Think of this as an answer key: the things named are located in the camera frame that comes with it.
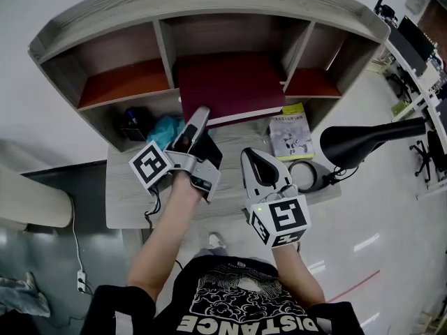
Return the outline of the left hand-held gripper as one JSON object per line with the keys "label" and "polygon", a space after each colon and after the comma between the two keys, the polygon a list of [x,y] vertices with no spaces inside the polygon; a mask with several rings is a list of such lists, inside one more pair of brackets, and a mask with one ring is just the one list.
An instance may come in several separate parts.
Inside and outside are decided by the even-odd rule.
{"label": "left hand-held gripper", "polygon": [[204,192],[210,203],[221,178],[219,170],[223,154],[205,131],[210,109],[200,106],[185,123],[173,142],[173,150],[162,150],[155,141],[140,150],[129,165],[145,189],[150,189],[168,173],[184,171],[191,185]]}

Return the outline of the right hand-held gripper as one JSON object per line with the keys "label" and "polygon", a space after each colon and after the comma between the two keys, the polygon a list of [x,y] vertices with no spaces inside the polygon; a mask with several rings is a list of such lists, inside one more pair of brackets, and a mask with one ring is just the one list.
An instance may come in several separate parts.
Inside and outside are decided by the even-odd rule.
{"label": "right hand-held gripper", "polygon": [[270,248],[299,242],[312,223],[306,197],[291,185],[287,167],[271,154],[252,147],[242,150],[240,161],[248,197],[247,223]]}

